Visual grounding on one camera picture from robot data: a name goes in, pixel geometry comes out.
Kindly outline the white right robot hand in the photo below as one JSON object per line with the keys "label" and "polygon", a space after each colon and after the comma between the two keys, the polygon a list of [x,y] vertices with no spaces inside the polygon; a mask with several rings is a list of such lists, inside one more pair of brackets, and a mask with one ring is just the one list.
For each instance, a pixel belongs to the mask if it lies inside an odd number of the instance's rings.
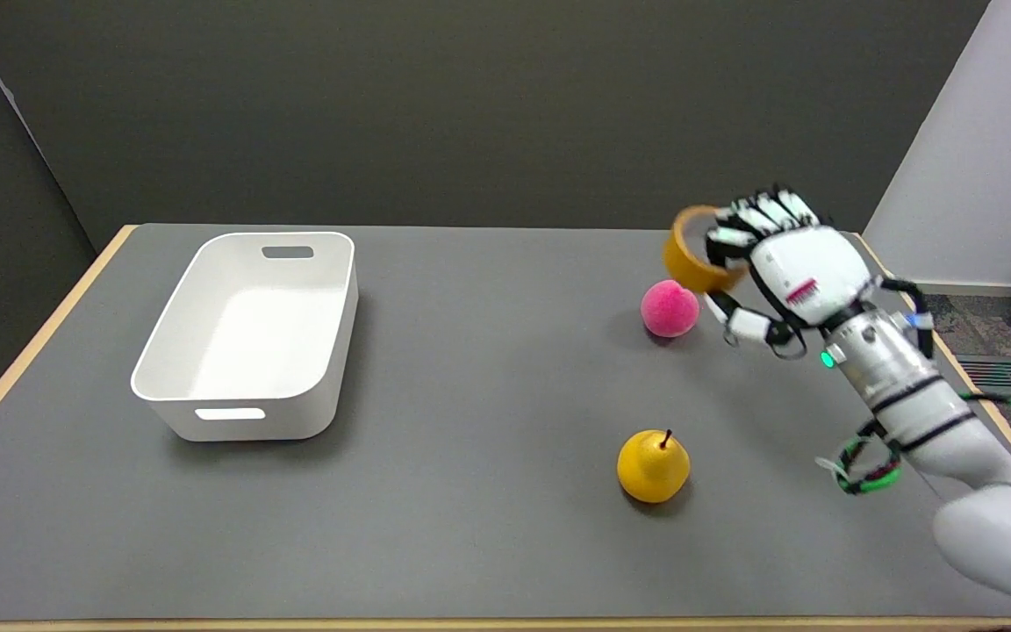
{"label": "white right robot hand", "polygon": [[774,313],[755,311],[728,291],[705,293],[726,339],[760,341],[786,359],[786,349],[814,329],[827,336],[870,311],[874,275],[842,233],[825,225],[790,188],[761,190],[715,208],[705,253],[714,267],[745,264]]}

